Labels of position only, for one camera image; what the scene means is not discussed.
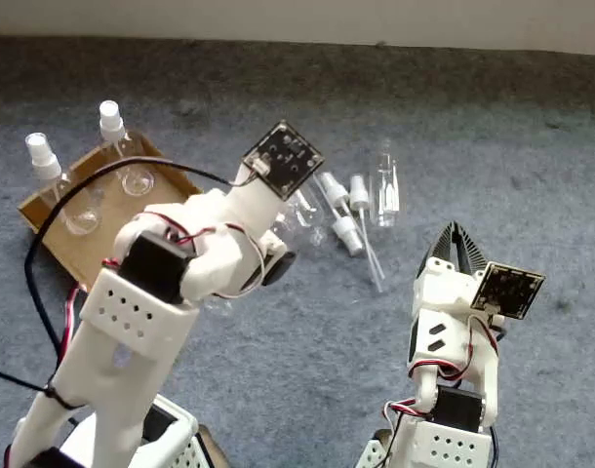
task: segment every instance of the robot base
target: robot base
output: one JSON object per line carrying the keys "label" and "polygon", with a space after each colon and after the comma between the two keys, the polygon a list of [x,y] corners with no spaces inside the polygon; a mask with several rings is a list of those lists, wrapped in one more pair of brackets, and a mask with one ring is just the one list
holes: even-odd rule
{"label": "robot base", "polygon": [[404,417],[388,464],[382,460],[390,439],[377,436],[363,450],[356,468],[486,468],[491,437]]}
{"label": "robot base", "polygon": [[[96,415],[72,431],[60,452],[84,468],[92,467]],[[144,438],[129,468],[228,468],[209,429],[165,397],[157,395],[144,421]]]}

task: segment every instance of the white plastic bracket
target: white plastic bracket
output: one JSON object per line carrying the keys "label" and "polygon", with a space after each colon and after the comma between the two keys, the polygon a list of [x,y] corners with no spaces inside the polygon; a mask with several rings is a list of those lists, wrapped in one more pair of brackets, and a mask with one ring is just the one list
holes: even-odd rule
{"label": "white plastic bracket", "polygon": [[356,463],[356,468],[376,468],[386,456],[386,449],[377,440],[370,440]]}

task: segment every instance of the small glass bottle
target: small glass bottle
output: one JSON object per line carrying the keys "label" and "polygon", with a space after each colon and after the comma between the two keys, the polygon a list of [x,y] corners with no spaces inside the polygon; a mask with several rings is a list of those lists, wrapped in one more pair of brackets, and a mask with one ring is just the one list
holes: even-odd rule
{"label": "small glass bottle", "polygon": [[369,176],[370,218],[378,227],[394,226],[400,216],[400,192],[397,161],[385,138]]}
{"label": "small glass bottle", "polygon": [[[57,156],[44,134],[31,134],[24,140],[33,171],[40,181],[40,197],[51,209],[73,186],[69,175],[61,170]],[[87,189],[76,194],[59,213],[59,219],[75,236],[84,236],[100,224],[100,211]]]}
{"label": "small glass bottle", "polygon": [[[117,102],[105,100],[100,104],[100,133],[104,140],[113,145],[120,159],[132,156],[143,156],[143,148],[139,142],[127,134],[124,121],[120,117]],[[122,188],[127,195],[140,197],[154,186],[154,175],[140,166],[129,166],[118,171]]]}

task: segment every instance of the gray carpet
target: gray carpet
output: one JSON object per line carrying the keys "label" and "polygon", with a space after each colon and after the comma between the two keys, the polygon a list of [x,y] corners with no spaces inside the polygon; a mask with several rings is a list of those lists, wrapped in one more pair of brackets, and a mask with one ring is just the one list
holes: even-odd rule
{"label": "gray carpet", "polygon": [[[65,163],[99,141],[114,98],[174,159],[231,177],[287,118],[347,180],[398,145],[408,211],[376,249],[389,281],[329,239],[282,283],[205,312],[164,393],[207,423],[235,467],[352,467],[405,359],[412,281],[457,219],[490,258],[547,275],[502,342],[500,466],[595,467],[595,58],[375,47],[0,39],[0,367],[44,382],[54,357],[22,277],[23,138]],[[200,184],[209,187],[204,181]],[[71,280],[37,273],[52,316]],[[0,381],[0,463],[32,395]]]}

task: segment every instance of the white wall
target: white wall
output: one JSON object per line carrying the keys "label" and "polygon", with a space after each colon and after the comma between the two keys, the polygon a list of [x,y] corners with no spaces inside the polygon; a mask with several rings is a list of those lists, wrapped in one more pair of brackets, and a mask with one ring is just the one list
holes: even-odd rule
{"label": "white wall", "polygon": [[595,54],[595,0],[0,0],[0,34]]}

